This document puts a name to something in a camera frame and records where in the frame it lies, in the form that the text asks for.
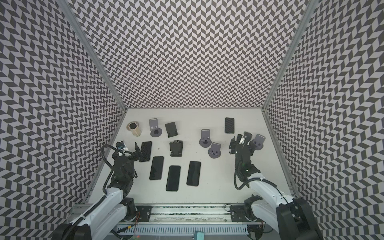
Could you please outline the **purple edged phone black stand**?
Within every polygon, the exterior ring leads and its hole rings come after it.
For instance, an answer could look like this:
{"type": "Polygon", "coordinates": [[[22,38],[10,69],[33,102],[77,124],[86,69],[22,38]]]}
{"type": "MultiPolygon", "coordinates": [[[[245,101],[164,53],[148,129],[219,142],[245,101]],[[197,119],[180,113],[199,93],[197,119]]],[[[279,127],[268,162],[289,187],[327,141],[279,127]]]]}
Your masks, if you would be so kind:
{"type": "Polygon", "coordinates": [[[162,179],[163,166],[164,166],[164,157],[162,156],[153,157],[150,176],[149,176],[149,179],[151,181],[162,179]]]}

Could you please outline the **teal phone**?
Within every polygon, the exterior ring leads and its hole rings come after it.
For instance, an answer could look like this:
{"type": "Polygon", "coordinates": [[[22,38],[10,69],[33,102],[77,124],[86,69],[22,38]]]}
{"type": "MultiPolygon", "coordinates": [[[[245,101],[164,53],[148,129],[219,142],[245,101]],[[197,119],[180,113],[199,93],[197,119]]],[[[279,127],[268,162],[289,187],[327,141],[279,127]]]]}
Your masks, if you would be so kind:
{"type": "Polygon", "coordinates": [[[180,183],[180,166],[170,166],[169,173],[167,178],[166,191],[168,192],[177,192],[179,189],[180,183]]]}
{"type": "Polygon", "coordinates": [[[234,134],[235,133],[235,119],[234,118],[225,118],[225,133],[234,134]]]}

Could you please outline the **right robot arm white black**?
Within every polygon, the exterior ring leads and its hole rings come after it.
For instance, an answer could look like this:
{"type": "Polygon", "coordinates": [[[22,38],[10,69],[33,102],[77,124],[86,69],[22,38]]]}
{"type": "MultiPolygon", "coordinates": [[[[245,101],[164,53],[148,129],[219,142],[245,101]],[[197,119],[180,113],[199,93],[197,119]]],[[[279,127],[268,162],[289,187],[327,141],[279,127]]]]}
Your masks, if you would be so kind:
{"type": "Polygon", "coordinates": [[[236,190],[248,187],[256,195],[244,201],[243,209],[249,221],[257,219],[279,233],[282,240],[322,240],[323,234],[312,207],[303,198],[294,198],[280,191],[252,164],[252,150],[261,147],[252,141],[252,134],[245,132],[230,141],[230,154],[235,155],[234,184],[236,190]]]}

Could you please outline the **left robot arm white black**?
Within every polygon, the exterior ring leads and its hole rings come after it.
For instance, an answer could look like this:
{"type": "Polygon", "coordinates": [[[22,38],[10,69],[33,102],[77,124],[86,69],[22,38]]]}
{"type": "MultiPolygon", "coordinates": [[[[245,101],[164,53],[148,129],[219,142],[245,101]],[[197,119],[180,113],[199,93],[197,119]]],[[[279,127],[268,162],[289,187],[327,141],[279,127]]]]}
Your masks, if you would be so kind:
{"type": "Polygon", "coordinates": [[[53,240],[103,240],[120,221],[136,217],[134,199],[127,195],[138,177],[135,162],[143,156],[141,149],[135,144],[131,152],[120,141],[115,147],[103,145],[100,156],[110,168],[102,197],[70,223],[60,224],[52,234],[53,240]]]}

